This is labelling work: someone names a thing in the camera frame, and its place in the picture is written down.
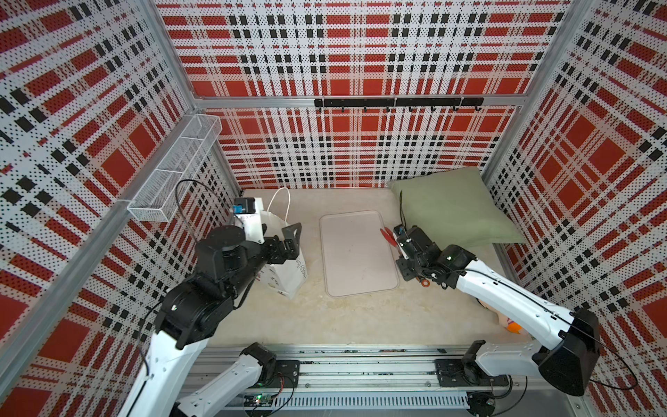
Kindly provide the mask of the green cushion pillow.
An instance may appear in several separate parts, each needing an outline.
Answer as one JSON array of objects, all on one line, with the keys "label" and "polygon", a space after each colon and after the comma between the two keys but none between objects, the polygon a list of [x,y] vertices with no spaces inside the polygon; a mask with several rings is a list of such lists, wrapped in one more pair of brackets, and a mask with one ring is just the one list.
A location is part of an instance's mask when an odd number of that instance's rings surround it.
[{"label": "green cushion pillow", "polygon": [[391,189],[402,200],[406,225],[421,228],[440,248],[455,244],[470,250],[526,241],[496,207],[474,167],[394,181]]}]

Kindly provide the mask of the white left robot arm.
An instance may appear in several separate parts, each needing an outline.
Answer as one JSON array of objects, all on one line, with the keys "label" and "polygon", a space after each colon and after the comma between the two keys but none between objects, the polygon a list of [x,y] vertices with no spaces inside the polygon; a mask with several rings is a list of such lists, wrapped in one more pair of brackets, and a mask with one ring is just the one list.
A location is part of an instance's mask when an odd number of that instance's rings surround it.
[{"label": "white left robot arm", "polygon": [[245,390],[272,382],[276,356],[254,342],[214,380],[180,395],[196,359],[219,324],[243,305],[260,270],[298,258],[301,234],[296,223],[255,243],[242,228],[225,225],[196,244],[194,273],[156,309],[155,332],[122,416],[214,416]]}]

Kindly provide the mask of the beige plastic tray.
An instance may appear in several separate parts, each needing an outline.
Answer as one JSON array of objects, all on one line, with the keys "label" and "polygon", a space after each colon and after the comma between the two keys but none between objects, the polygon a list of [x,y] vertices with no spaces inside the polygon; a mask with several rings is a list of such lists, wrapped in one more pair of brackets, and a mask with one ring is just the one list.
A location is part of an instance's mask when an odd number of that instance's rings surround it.
[{"label": "beige plastic tray", "polygon": [[326,292],[333,298],[399,287],[393,246],[382,234],[376,210],[325,215],[320,219]]}]

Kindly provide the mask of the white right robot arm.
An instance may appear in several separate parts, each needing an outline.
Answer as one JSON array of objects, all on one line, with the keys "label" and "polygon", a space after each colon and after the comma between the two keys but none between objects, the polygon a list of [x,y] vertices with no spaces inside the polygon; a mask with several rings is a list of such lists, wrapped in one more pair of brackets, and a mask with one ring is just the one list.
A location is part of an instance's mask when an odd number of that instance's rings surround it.
[{"label": "white right robot arm", "polygon": [[457,245],[441,250],[419,227],[394,227],[403,278],[456,289],[523,328],[524,344],[474,342],[462,358],[469,382],[484,377],[540,377],[555,389],[582,396],[600,355],[599,319],[587,310],[573,312],[528,292],[493,271]]}]

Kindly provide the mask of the white paper gift bag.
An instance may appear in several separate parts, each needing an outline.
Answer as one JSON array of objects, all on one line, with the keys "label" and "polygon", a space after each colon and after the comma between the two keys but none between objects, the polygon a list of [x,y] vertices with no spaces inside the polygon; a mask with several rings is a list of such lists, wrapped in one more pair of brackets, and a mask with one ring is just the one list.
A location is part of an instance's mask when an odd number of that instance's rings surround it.
[{"label": "white paper gift bag", "polygon": [[[271,209],[274,205],[276,196],[278,196],[281,191],[284,191],[287,194],[287,206],[282,215],[276,215],[271,212]],[[264,236],[277,236],[281,242],[286,240],[282,230],[290,226],[288,223],[290,204],[291,194],[287,188],[282,187],[274,192],[269,201],[269,205],[261,212],[262,223],[267,225],[267,231],[264,233]],[[265,265],[258,273],[256,280],[269,287],[274,292],[287,297],[288,300],[293,300],[302,284],[305,283],[308,278],[302,250],[298,250],[296,253],[297,257],[295,257],[295,259],[286,259],[283,263],[269,263]]]}]

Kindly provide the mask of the red silicone metal tongs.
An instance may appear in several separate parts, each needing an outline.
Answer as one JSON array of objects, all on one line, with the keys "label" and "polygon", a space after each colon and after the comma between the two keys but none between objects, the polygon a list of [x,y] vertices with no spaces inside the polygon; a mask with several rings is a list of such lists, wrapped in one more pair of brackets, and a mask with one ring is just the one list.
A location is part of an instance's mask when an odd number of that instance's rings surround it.
[{"label": "red silicone metal tongs", "polygon": [[[394,248],[398,248],[398,244],[396,243],[394,239],[394,235],[392,231],[387,228],[387,227],[382,227],[380,229],[380,232],[382,236],[385,238],[385,240]],[[430,281],[426,280],[425,278],[417,278],[417,281],[420,283],[420,285],[424,288],[428,288],[430,286]]]}]

